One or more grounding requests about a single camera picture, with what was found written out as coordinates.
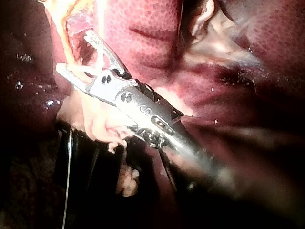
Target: metal grasper jaw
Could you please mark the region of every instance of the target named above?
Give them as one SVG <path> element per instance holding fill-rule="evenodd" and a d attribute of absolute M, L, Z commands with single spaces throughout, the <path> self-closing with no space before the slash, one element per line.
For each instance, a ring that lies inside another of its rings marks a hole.
<path fill-rule="evenodd" d="M 58 63 L 56 71 L 82 92 L 115 106 L 115 99 L 119 91 L 129 86 L 139 87 L 139 83 L 132 79 L 119 57 L 96 32 L 92 30 L 86 31 L 84 39 L 97 50 L 98 59 L 101 54 L 106 54 L 109 58 L 108 69 L 100 70 L 90 66 Z M 91 83 L 85 83 L 71 70 L 89 73 L 95 78 Z"/>

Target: metal screw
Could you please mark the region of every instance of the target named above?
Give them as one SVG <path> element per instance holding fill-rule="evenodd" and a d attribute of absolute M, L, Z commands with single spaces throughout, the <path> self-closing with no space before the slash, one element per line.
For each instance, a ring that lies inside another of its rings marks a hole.
<path fill-rule="evenodd" d="M 111 77 L 110 77 L 109 75 L 104 76 L 104 77 L 102 78 L 102 84 L 109 84 L 110 81 L 111 81 Z"/>
<path fill-rule="evenodd" d="M 124 92 L 121 95 L 121 101 L 129 103 L 132 100 L 132 94 L 130 92 Z"/>

